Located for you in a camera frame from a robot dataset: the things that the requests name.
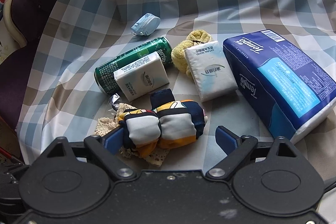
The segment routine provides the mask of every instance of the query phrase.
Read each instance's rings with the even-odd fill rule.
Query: checkered fabric
[[[161,18],[159,28],[149,37],[133,36],[131,26],[146,13]],[[31,163],[55,137],[81,141],[93,133],[107,101],[95,83],[95,67],[156,37],[166,37],[174,47],[196,29],[219,41],[272,29],[336,80],[336,0],[58,0],[41,37],[17,126],[25,161]],[[192,80],[175,68],[167,74],[176,100],[200,101]],[[149,109],[149,95],[132,104]],[[239,92],[203,108],[209,117],[205,134],[171,150],[162,169],[208,170],[223,159],[214,137],[218,125],[271,140]],[[329,178],[336,175],[335,144],[332,112],[297,147]]]

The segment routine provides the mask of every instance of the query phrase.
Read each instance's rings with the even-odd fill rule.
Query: metal screw
[[[117,174],[123,178],[130,177],[133,173],[133,170],[130,168],[121,168],[117,171]]]
[[[222,168],[212,168],[209,170],[209,175],[218,178],[225,175],[225,171]]]
[[[167,180],[174,180],[174,179],[176,179],[175,176],[167,176]]]

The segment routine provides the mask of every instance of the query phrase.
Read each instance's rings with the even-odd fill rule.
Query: tissue pack
[[[218,41],[212,41],[184,50],[201,102],[217,98],[238,88],[221,44]]]
[[[169,83],[157,52],[118,69],[114,72],[114,80],[129,101]]]
[[[223,51],[239,90],[273,137],[296,143],[334,108],[335,81],[275,32],[228,38]]]

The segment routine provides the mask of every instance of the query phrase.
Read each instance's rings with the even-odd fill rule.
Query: blue surgical mask
[[[150,35],[156,30],[160,21],[161,19],[155,15],[145,14],[132,26],[132,34]]]

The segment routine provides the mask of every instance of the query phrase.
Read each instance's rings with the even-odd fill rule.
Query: green can
[[[115,94],[120,88],[114,80],[113,72],[152,52],[157,52],[159,54],[164,66],[173,62],[171,59],[171,46],[168,40],[165,37],[151,40],[113,58],[95,69],[94,78],[101,91],[108,95]]]

